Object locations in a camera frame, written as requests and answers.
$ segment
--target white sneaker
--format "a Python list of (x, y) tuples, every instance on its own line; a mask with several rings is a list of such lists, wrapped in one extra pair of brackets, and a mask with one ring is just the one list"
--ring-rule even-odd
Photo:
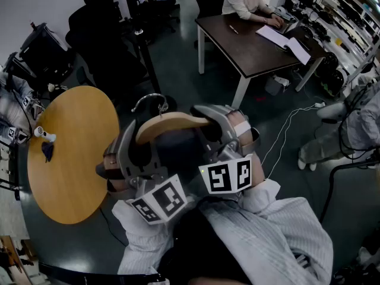
[(306, 164), (303, 161), (301, 161), (301, 159), (298, 159), (298, 168), (300, 170), (303, 170), (305, 167), (306, 167)]
[(309, 168), (310, 168), (311, 171), (315, 171), (315, 169), (316, 169), (316, 163), (310, 164)]

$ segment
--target notebook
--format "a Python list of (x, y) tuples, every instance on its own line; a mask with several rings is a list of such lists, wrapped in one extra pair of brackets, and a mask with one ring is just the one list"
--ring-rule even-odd
[(274, 42), (283, 49), (289, 48), (296, 55), (298, 60), (301, 61), (302, 64), (306, 65), (310, 60), (311, 56), (294, 37), (288, 39), (287, 37), (281, 35), (280, 33), (276, 32), (268, 26), (262, 27), (256, 33)]

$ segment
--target desk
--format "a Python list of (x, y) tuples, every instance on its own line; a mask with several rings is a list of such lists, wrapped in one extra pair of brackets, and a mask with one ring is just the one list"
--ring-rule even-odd
[[(241, 75), (232, 103), (234, 108), (240, 106), (251, 78), (300, 63), (294, 54), (282, 51), (274, 43), (256, 34), (256, 31), (263, 27), (262, 24), (241, 20), (237, 14), (199, 18), (195, 22), (198, 24), (199, 73), (204, 73), (204, 36), (206, 34)], [(229, 26), (232, 26), (239, 34), (236, 34)], [(300, 27), (286, 35), (288, 38), (302, 39), (302, 42), (311, 49), (308, 52), (311, 55), (310, 60), (315, 61), (296, 87), (296, 91), (302, 89), (327, 55), (314, 39), (306, 40), (304, 35)]]
[(59, 95), (37, 125), (57, 139), (49, 163), (41, 150), (45, 140), (30, 140), (28, 179), (33, 196), (52, 220), (79, 223), (97, 210), (107, 193), (106, 180), (95, 167), (119, 134), (116, 110), (102, 91), (80, 86)]

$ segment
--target round wooden table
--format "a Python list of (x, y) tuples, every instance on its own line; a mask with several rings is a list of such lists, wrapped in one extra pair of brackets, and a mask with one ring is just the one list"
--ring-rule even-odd
[(79, 223), (97, 210), (107, 193), (106, 180), (95, 167), (119, 134), (116, 110), (99, 89), (75, 87), (47, 107), (37, 126), (57, 138), (47, 163), (41, 148), (46, 140), (30, 140), (28, 177), (34, 198), (51, 219)]

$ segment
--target pen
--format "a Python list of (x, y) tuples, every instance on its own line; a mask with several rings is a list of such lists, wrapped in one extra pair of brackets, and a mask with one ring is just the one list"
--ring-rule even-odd
[(236, 34), (239, 34), (237, 30), (235, 30), (232, 26), (230, 26), (231, 30), (233, 30)]

